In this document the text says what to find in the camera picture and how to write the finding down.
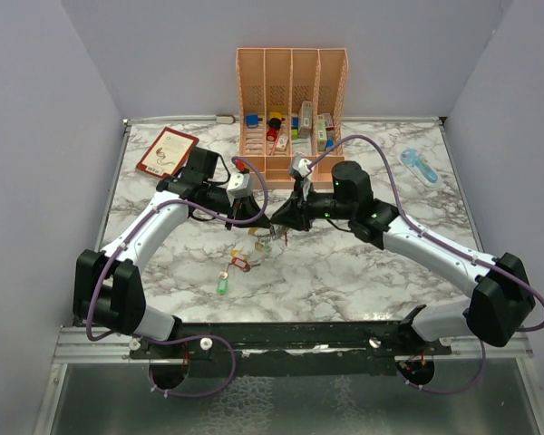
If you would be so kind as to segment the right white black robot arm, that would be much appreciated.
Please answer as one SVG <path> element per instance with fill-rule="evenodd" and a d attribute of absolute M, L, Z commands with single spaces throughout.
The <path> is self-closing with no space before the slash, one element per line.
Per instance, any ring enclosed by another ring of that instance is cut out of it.
<path fill-rule="evenodd" d="M 505 346 L 536 305 L 526 289 L 524 265 L 514 255 L 497 258 L 442 237 L 401 210 L 374 197 L 369 175 L 351 160 L 332 168 L 333 189 L 316 192 L 309 179 L 310 160 L 293 159 L 294 189 L 272 222 L 307 231 L 314 221 L 345 220 L 359 240 L 411 259 L 444 278 L 465 298 L 438 306 L 420 305 L 399 323 L 398 343 L 418 354 L 447 337 L 474 335 L 494 347 Z"/>

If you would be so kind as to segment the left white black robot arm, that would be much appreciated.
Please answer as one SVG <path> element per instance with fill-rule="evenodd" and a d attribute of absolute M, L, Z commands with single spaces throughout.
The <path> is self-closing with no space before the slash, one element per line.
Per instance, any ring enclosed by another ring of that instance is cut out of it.
<path fill-rule="evenodd" d="M 155 252 L 196 210 L 228 228 L 271 226 L 267 206 L 253 196 L 254 182 L 264 178 L 257 166 L 235 156 L 235 171 L 216 181 L 221 160 L 217 152 L 193 149 L 182 168 L 159 181 L 151 202 L 120 236 L 99 252 L 86 249 L 79 255 L 73 314 L 85 321 L 89 340 L 98 341 L 92 329 L 99 325 L 107 334 L 144 337 L 165 358 L 180 351 L 180 319 L 148 305 L 144 294 L 141 273 Z"/>

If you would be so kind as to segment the metal coil keyring yellow handle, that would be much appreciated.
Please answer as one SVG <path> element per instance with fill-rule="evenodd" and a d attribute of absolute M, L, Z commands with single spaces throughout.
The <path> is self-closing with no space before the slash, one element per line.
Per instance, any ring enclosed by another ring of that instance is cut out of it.
<path fill-rule="evenodd" d="M 271 245 L 271 250 L 273 242 L 284 240 L 283 235 L 285 232 L 287 232 L 287 227 L 285 226 L 273 226 L 268 229 L 252 227 L 248 230 L 248 234 L 255 238 L 254 247 L 256 242 L 259 242 L 262 245 L 264 245 L 265 242 L 268 242 Z"/>

